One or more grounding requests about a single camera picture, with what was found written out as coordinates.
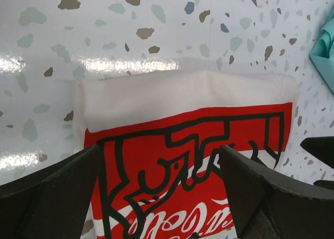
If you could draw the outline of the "white t-shirt with red print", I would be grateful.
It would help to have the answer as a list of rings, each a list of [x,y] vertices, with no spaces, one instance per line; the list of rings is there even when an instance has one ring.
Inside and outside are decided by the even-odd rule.
[[[155,71],[76,84],[79,148],[103,152],[96,238],[222,238],[232,215],[218,164],[228,145],[271,169],[288,144],[296,80]]]

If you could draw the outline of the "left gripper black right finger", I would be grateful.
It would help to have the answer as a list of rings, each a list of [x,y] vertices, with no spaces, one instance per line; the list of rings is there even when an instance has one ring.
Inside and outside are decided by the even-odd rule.
[[[333,190],[287,177],[228,146],[219,165],[237,238],[333,238]]]

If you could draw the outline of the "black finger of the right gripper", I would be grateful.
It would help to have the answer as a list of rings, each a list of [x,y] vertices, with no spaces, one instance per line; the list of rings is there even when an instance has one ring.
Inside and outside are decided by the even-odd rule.
[[[315,158],[333,169],[334,137],[308,137],[301,142],[301,147]]]

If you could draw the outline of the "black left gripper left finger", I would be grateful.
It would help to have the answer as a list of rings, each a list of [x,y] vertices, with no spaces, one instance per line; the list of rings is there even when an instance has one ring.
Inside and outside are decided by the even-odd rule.
[[[80,238],[100,162],[91,146],[1,185],[1,238]]]

